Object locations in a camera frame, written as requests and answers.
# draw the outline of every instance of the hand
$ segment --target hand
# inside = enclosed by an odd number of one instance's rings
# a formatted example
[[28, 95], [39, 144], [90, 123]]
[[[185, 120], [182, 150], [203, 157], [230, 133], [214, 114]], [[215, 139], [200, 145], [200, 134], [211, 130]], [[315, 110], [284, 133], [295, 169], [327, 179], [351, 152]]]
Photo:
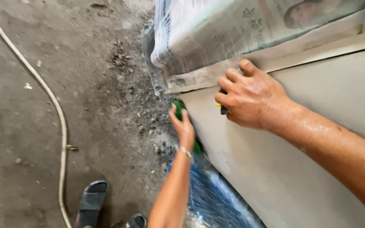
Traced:
[[194, 146], [195, 140], [195, 131], [191, 122], [188, 118], [188, 111], [182, 110], [182, 121], [179, 121], [176, 117], [177, 107], [175, 104], [172, 104], [170, 111], [168, 111], [168, 115], [170, 116], [171, 123], [174, 126], [178, 134], [178, 139], [180, 140], [180, 146], [185, 149], [191, 151]]
[[243, 59], [239, 68], [229, 68], [226, 77], [218, 80], [227, 95], [219, 92], [215, 101], [225, 106], [230, 113], [227, 118], [242, 127], [271, 130], [282, 124], [282, 112], [292, 102], [282, 85], [267, 73], [259, 70], [249, 60]]

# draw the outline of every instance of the dusty floor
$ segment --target dusty floor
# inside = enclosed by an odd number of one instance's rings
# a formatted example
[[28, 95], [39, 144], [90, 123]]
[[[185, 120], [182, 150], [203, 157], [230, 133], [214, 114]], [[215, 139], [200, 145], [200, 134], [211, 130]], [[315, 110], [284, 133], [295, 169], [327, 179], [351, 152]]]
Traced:
[[[154, 95], [140, 51], [154, 1], [91, 3], [0, 0], [0, 25], [58, 97], [69, 143], [80, 148], [68, 156], [72, 221], [83, 189], [107, 179], [100, 226], [120, 227], [134, 213], [149, 215], [175, 152], [168, 145], [175, 143], [166, 115], [170, 97]], [[64, 227], [60, 143], [54, 107], [0, 39], [0, 227]]]

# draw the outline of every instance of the hose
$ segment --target hose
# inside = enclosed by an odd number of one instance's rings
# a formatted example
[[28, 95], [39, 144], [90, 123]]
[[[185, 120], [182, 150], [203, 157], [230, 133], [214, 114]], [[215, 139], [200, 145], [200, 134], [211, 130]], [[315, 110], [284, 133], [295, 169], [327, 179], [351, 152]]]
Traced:
[[40, 77], [40, 75], [36, 72], [36, 70], [29, 64], [29, 62], [25, 59], [25, 57], [21, 54], [21, 52], [15, 47], [12, 41], [8, 38], [8, 36], [4, 33], [3, 29], [0, 26], [0, 36], [3, 40], [8, 44], [13, 53], [23, 62], [23, 64], [32, 72], [35, 78], [38, 80], [40, 85], [42, 85], [43, 89], [47, 92], [50, 99], [53, 101], [54, 107], [56, 107], [57, 114], [60, 118], [61, 123], [61, 133], [62, 133], [62, 145], [61, 145], [61, 162], [60, 162], [60, 180], [59, 180], [59, 204], [61, 214], [63, 216], [64, 222], [66, 223], [67, 228], [71, 228], [70, 220], [68, 219], [66, 208], [64, 206], [64, 181], [66, 177], [66, 163], [67, 163], [67, 125], [66, 118], [64, 117], [63, 110], [58, 103], [56, 96], [54, 96], [53, 92], [50, 90], [45, 81]]

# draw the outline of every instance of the newspaper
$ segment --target newspaper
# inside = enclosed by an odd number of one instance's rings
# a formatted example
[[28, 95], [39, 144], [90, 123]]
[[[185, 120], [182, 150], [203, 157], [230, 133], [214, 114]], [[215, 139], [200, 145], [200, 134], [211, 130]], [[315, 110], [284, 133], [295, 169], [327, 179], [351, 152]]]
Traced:
[[170, 91], [189, 91], [216, 85], [242, 58], [279, 59], [363, 25], [365, 0], [156, 0], [151, 60]]

